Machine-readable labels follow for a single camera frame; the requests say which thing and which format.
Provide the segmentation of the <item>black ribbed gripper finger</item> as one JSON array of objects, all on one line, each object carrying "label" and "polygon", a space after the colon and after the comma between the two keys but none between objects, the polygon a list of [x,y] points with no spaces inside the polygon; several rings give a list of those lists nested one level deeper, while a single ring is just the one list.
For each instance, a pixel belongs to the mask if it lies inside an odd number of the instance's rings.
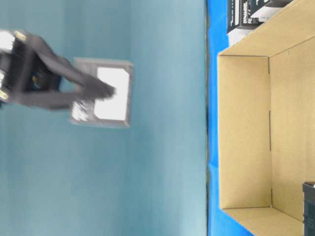
[{"label": "black ribbed gripper finger", "polygon": [[79,85],[81,90],[94,90],[98,93],[97,98],[110,98],[115,94],[114,87],[75,68],[67,59],[56,55],[42,37],[33,34],[31,48],[51,72]]},{"label": "black ribbed gripper finger", "polygon": [[77,100],[89,100],[98,97],[94,90],[74,92],[60,91],[28,91],[19,93],[19,104],[47,110],[69,109]]}]

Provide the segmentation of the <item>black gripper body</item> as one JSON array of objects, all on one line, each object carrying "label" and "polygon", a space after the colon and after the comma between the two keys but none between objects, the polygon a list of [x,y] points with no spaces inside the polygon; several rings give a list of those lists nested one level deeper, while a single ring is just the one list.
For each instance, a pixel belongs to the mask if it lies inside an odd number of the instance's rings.
[{"label": "black gripper body", "polygon": [[60,91],[62,77],[51,72],[19,32],[0,31],[0,102],[19,104],[19,93]]}]

